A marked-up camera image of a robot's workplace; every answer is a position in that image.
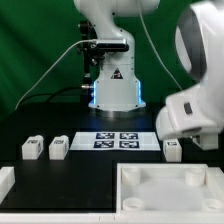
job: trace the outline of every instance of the black cable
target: black cable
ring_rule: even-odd
[[[70,91],[70,90],[74,90],[74,89],[80,89],[81,90],[81,87],[80,86],[73,86],[73,87],[66,87],[64,89],[61,89],[59,91],[57,91],[56,93],[53,93],[46,101],[45,103],[49,103],[52,99],[54,99],[56,96],[58,96],[59,94],[63,93],[63,92],[67,92],[67,91]]]
[[[50,96],[48,99],[47,99],[47,102],[50,102],[49,99],[52,97],[52,99],[56,96],[74,96],[74,95],[71,95],[71,94],[61,94],[63,92],[66,92],[66,91],[69,91],[69,90],[72,90],[72,89],[78,89],[80,87],[66,87],[64,89],[61,89],[59,91],[57,91],[56,93],[39,93],[39,94],[34,94],[34,95],[31,95],[31,96],[27,96],[26,98],[24,98],[18,105],[18,107],[20,107],[25,101],[31,99],[31,98],[34,98],[34,97],[38,97],[38,96]]]

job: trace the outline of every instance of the small white block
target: small white block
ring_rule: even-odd
[[[0,170],[0,204],[15,183],[14,167],[2,167]]]
[[[24,160],[36,160],[44,149],[44,138],[41,135],[29,137],[22,146]]]
[[[69,139],[63,135],[55,137],[49,146],[50,160],[64,160],[69,149]]]
[[[177,139],[163,141],[163,153],[167,162],[181,162],[182,148]]]

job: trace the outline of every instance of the cable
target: cable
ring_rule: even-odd
[[[52,99],[54,99],[56,96],[60,95],[60,93],[63,93],[63,92],[67,92],[67,91],[70,91],[70,90],[74,90],[74,89],[82,89],[81,87],[79,86],[76,86],[76,87],[66,87],[64,89],[61,89],[59,91],[57,91],[56,93],[52,94],[46,101],[45,103],[49,103]]]
[[[66,88],[63,88],[59,91],[57,91],[56,93],[39,93],[39,94],[34,94],[34,95],[31,95],[31,96],[27,96],[25,97],[23,100],[20,101],[19,105],[18,105],[18,108],[27,100],[31,99],[31,98],[34,98],[34,97],[38,97],[38,96],[50,96],[50,97],[56,97],[56,96],[75,96],[75,95],[78,95],[78,94],[61,94],[63,92],[66,92],[66,91],[69,91],[69,90],[72,90],[72,89],[78,89],[78,87],[66,87]]]
[[[18,103],[16,104],[15,110],[18,109],[18,106],[20,104],[20,102],[31,92],[33,91],[36,86],[50,73],[50,71],[64,58],[64,56],[70,51],[72,50],[76,45],[80,44],[80,43],[86,43],[86,42],[95,42],[96,39],[92,39],[92,40],[82,40],[82,41],[78,41],[75,44],[73,44],[72,46],[70,46],[62,55],[61,57],[42,75],[42,77],[33,85],[33,87],[31,87],[18,101]]]
[[[157,59],[159,60],[160,64],[162,65],[164,70],[167,72],[167,74],[172,78],[172,80],[178,86],[178,88],[180,90],[183,90],[182,87],[180,86],[180,84],[177,82],[177,80],[174,78],[174,76],[171,74],[171,72],[167,69],[167,67],[164,65],[162,59],[160,58],[159,53],[157,52],[157,50],[155,48],[155,45],[153,44],[152,39],[151,39],[151,37],[150,37],[150,35],[148,33],[148,30],[146,28],[146,25],[145,25],[145,22],[144,22],[144,19],[143,19],[143,16],[142,16],[142,8],[141,8],[140,0],[137,0],[137,2],[138,2],[138,10],[139,10],[139,15],[140,15],[140,19],[141,19],[141,22],[142,22],[143,29],[145,31],[145,34],[146,34],[146,36],[147,36],[147,38],[149,40],[149,43],[150,43],[150,45],[151,45],[151,47],[152,47],[152,49],[153,49]]]

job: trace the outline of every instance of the black table surface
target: black table surface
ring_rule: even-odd
[[[155,131],[160,108],[159,104],[149,104],[146,112],[136,117],[112,119],[90,114],[79,103],[20,107],[0,123],[0,166],[15,167],[16,178],[0,212],[116,212],[117,163],[164,163],[162,150],[69,151],[65,160],[50,161],[48,146],[61,135],[67,135],[71,144],[77,131]],[[44,151],[38,160],[22,160],[23,143],[35,135],[44,137]],[[219,136],[219,150],[202,151],[190,139],[180,143],[182,163],[224,168],[223,134]]]

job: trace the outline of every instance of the white robot body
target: white robot body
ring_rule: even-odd
[[[143,14],[158,7],[160,0],[141,0]],[[100,75],[94,83],[94,99],[89,104],[105,116],[127,114],[146,106],[141,99],[141,84],[135,76],[135,41],[114,23],[114,16],[137,16],[136,0],[74,0],[76,8],[91,22],[99,40],[126,40],[127,52],[106,53]]]
[[[217,135],[224,127],[224,1],[193,4],[181,19],[177,53],[200,83],[167,97],[156,121],[161,140]]]

